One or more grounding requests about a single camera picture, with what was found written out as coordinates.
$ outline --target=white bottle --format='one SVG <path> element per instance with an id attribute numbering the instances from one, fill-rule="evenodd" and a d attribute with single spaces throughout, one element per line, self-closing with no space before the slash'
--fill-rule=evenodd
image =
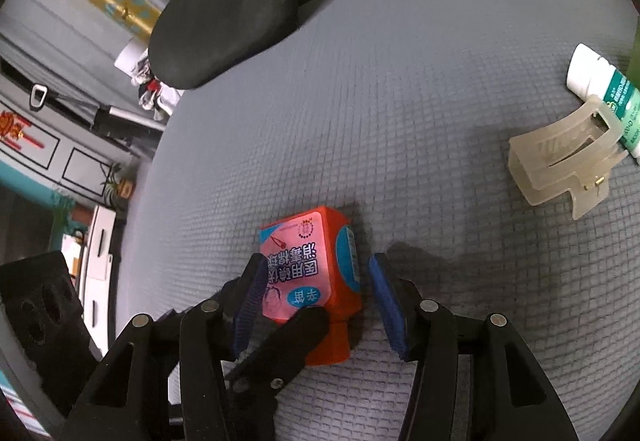
<path id="1" fill-rule="evenodd" d="M 603 100 L 622 122 L 620 138 L 634 158 L 640 158 L 640 91 L 593 49 L 579 44 L 569 65 L 566 86 L 582 101 L 592 95 Z"/>

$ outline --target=white bottle cap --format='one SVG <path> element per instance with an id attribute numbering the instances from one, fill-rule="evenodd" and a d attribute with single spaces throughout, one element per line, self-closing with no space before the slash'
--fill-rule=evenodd
<path id="1" fill-rule="evenodd" d="M 574 51 L 569 71 L 566 74 L 566 86 L 582 100 L 586 100 L 588 97 L 587 89 L 599 59 L 600 55 L 584 44 L 578 44 Z"/>

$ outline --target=clear plastic clip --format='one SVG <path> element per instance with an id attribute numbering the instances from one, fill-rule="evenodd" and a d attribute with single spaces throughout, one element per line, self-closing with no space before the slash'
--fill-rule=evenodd
<path id="1" fill-rule="evenodd" d="M 609 129 L 596 122 L 600 115 Z M 598 97 L 550 126 L 509 140 L 509 171 L 525 199 L 536 206 L 569 191 L 574 219 L 609 195 L 611 169 L 628 152 L 620 152 L 622 123 Z"/>

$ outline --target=green plant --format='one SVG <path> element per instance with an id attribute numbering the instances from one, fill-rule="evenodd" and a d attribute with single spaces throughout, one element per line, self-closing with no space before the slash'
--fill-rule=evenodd
<path id="1" fill-rule="evenodd" d="M 51 212 L 53 213 L 54 233 L 62 235 L 68 232 L 69 214 L 74 208 L 76 201 L 63 195 L 60 192 L 53 192 L 51 195 Z"/>

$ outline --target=metal screw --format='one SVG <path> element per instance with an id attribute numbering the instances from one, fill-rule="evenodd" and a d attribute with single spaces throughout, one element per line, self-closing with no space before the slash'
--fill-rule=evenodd
<path id="1" fill-rule="evenodd" d="M 500 313 L 494 313 L 489 317 L 491 323 L 497 327 L 505 327 L 507 325 L 507 319 Z"/>
<path id="2" fill-rule="evenodd" d="M 600 194 L 600 185 L 602 185 L 605 182 L 605 177 L 601 176 L 598 179 L 596 179 L 593 183 L 593 186 L 596 187 L 598 189 L 598 194 Z M 590 187 L 589 185 L 585 185 L 584 189 L 585 190 L 590 190 L 592 187 Z"/>
<path id="3" fill-rule="evenodd" d="M 133 317 L 131 323 L 133 327 L 144 327 L 149 323 L 149 317 L 147 315 L 137 315 Z"/>
<path id="4" fill-rule="evenodd" d="M 284 380 L 281 377 L 276 377 L 271 381 L 271 388 L 274 391 L 279 391 L 282 387 L 284 387 Z"/>
<path id="5" fill-rule="evenodd" d="M 220 308 L 220 304 L 218 304 L 216 300 L 206 300 L 200 306 L 200 309 L 205 313 L 213 313 L 214 311 L 217 311 L 218 308 Z"/>
<path id="6" fill-rule="evenodd" d="M 242 394 L 245 391 L 249 390 L 249 381 L 245 377 L 241 377 L 234 381 L 234 384 L 231 386 L 233 391 L 236 394 Z"/>
<path id="7" fill-rule="evenodd" d="M 438 303 L 435 300 L 423 300 L 420 302 L 420 309 L 427 313 L 435 313 L 438 310 Z"/>

